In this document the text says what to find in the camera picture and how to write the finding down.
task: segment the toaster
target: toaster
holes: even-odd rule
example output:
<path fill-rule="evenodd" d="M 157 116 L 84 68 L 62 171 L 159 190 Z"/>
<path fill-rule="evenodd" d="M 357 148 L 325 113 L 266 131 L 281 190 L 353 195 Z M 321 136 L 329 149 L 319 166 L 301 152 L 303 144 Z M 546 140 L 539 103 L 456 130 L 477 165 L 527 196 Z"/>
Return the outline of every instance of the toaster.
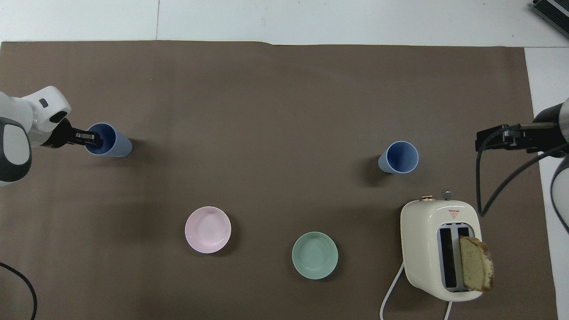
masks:
<path fill-rule="evenodd" d="M 468 301 L 482 292 L 463 281 L 459 236 L 482 241 L 478 214 L 466 202 L 422 196 L 401 210 L 401 246 L 409 282 L 446 301 Z"/>

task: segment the white table surface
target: white table surface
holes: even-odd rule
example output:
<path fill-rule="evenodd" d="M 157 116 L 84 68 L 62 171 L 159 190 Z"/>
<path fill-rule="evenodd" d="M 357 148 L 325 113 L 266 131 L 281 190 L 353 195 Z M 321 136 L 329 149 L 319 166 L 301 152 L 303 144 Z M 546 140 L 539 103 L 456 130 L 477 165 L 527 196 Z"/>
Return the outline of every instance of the white table surface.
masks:
<path fill-rule="evenodd" d="M 525 47 L 537 114 L 569 97 L 569 39 L 531 12 L 530 2 L 0 0 L 0 42 L 158 39 Z M 558 163 L 547 158 L 539 165 L 557 310 L 559 319 L 569 319 L 569 235 L 549 196 Z"/>

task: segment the plastic cup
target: plastic cup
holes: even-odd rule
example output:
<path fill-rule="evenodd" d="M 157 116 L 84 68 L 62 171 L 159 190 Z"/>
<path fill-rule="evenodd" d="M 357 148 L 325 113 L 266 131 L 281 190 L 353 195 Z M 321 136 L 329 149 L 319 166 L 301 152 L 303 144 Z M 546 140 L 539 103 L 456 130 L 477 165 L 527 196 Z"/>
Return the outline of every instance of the plastic cup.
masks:
<path fill-rule="evenodd" d="M 409 173 L 419 164 L 419 153 L 411 143 L 396 141 L 381 154 L 377 163 L 387 173 Z"/>
<path fill-rule="evenodd" d="M 103 147 L 101 148 L 85 146 L 91 154 L 106 157 L 126 157 L 133 149 L 133 144 L 127 137 L 105 122 L 94 124 L 87 131 L 98 133 L 103 140 Z"/>

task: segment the electronic device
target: electronic device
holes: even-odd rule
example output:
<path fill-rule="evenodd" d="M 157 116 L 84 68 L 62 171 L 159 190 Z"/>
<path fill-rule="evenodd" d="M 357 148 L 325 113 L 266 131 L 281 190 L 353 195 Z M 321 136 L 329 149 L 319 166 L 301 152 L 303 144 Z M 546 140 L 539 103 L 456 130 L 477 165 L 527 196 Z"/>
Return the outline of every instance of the electronic device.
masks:
<path fill-rule="evenodd" d="M 569 38 L 569 0 L 533 0 L 531 8 L 543 20 Z"/>
<path fill-rule="evenodd" d="M 401 210 L 403 266 L 409 283 L 446 301 L 482 292 L 464 286 L 459 237 L 482 240 L 478 214 L 466 202 L 423 196 Z"/>

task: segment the bread slice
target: bread slice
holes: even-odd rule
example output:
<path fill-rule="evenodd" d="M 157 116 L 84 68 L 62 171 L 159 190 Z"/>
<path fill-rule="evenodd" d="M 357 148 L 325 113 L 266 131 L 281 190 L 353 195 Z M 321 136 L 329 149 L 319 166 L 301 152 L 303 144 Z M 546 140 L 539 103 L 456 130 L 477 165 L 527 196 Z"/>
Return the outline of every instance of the bread slice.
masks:
<path fill-rule="evenodd" d="M 488 246 L 474 237 L 460 236 L 464 286 L 472 290 L 488 292 L 494 283 L 494 266 Z"/>

